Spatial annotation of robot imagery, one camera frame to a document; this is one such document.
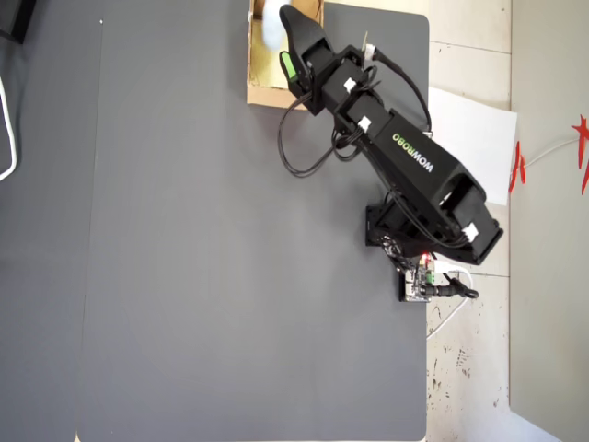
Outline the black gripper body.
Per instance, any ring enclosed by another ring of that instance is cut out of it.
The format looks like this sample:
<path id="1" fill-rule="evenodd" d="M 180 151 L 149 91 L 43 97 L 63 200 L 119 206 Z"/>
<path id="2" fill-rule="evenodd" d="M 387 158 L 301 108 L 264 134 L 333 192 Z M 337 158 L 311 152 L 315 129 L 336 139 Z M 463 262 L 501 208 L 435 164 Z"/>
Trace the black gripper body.
<path id="1" fill-rule="evenodd" d="M 323 110 L 334 113 L 346 101 L 361 81 L 368 79 L 364 71 L 364 54 L 359 48 L 348 45 L 341 52 L 316 46 L 303 55 L 306 86 L 310 97 L 304 106 L 313 115 Z"/>

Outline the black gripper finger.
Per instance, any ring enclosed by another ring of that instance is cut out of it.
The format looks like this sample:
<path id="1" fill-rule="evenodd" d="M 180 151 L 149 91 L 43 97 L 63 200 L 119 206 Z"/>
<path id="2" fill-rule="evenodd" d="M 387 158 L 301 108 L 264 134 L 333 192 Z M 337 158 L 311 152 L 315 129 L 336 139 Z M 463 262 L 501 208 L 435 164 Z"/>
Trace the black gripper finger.
<path id="1" fill-rule="evenodd" d="M 305 64 L 306 59 L 319 48 L 333 52 L 325 30 L 294 6 L 282 6 L 279 17 L 286 32 L 289 53 L 298 64 Z"/>

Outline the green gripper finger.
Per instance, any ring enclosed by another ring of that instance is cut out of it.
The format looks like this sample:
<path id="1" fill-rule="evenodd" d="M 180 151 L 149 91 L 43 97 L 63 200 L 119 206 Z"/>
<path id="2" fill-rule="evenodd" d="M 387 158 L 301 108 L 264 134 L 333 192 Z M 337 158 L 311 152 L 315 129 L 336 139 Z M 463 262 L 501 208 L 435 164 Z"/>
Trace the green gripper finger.
<path id="1" fill-rule="evenodd" d="M 280 66 L 287 81 L 288 90 L 294 96 L 314 93 L 316 63 L 313 59 L 305 60 L 304 67 L 295 66 L 295 60 L 288 51 L 280 52 Z"/>

